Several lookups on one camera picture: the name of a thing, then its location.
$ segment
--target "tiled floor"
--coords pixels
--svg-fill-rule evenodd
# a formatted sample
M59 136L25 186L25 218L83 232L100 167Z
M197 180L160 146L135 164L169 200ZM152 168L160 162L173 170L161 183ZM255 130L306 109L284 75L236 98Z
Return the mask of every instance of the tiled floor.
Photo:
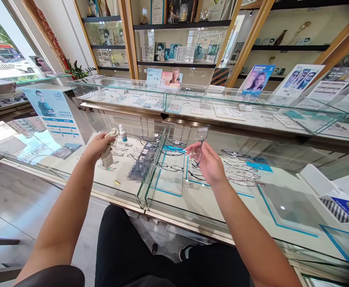
M0 164L0 237L18 238L20 244L0 246L2 263L24 265L41 226L59 196L61 189L37 176ZM72 264L85 273L85 286L95 282L97 236L107 202L91 198L87 216L73 255ZM130 217L147 246L159 245L158 254L178 261L178 251L195 240L177 234L175 228L155 224L144 216Z

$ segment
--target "spray bottle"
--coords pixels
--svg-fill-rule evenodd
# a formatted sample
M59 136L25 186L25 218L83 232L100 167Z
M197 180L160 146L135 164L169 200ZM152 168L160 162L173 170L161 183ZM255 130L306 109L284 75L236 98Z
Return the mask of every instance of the spray bottle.
M122 141L123 142L127 142L128 141L128 138L126 137L126 134L125 134L125 131L124 131L124 128L122 125L118 125L118 128L120 130L120 136L122 138Z

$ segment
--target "forearm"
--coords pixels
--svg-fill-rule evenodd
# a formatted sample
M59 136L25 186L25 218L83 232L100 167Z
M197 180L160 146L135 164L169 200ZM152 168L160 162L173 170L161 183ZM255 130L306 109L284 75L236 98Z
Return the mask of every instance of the forearm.
M83 155L45 220L35 248L64 244L75 248L87 214L95 161Z
M212 186L236 248L260 286L300 286L286 257L228 181Z

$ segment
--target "black pants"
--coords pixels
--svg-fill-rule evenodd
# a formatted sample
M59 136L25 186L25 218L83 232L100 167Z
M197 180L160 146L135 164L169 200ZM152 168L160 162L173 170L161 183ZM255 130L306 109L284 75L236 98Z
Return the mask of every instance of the black pants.
M119 287L146 275L175 286L249 286L249 273L237 250L224 244L196 246L189 259L174 263L153 255L125 210L109 205L97 243L95 287Z

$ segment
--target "black shelf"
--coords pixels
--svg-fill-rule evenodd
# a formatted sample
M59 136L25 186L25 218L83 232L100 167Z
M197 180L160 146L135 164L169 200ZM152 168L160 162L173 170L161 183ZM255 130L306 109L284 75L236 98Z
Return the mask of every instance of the black shelf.
M187 68L215 68L215 64L202 63L172 63L172 62L142 62L137 61L137 65L161 66L161 67L187 67Z
M299 9L299 8L318 8L326 6L337 6L349 4L349 0L283 0L274 3L271 10Z
M184 28L202 28L202 27L221 27L229 26L230 20L223 21L204 21L192 23L174 23L174 24L153 24L153 25L133 25L134 30L152 30L152 29L184 29Z
M245 74L239 74L238 75L238 78L239 79L246 79L248 75L245 75ZM269 77L269 81L276 81L276 82L282 82L286 77L272 77L270 76Z
M125 50L125 45L91 45L92 49L120 49Z
M101 67L98 66L99 70L109 70L109 71L129 71L128 67Z
M326 51L330 45L306 45L306 46L297 46L297 45L279 45L279 46L270 46L270 45L254 45L252 51Z
M89 22L109 22L109 21L121 21L121 16L106 16L106 17L87 17L82 18L84 23Z

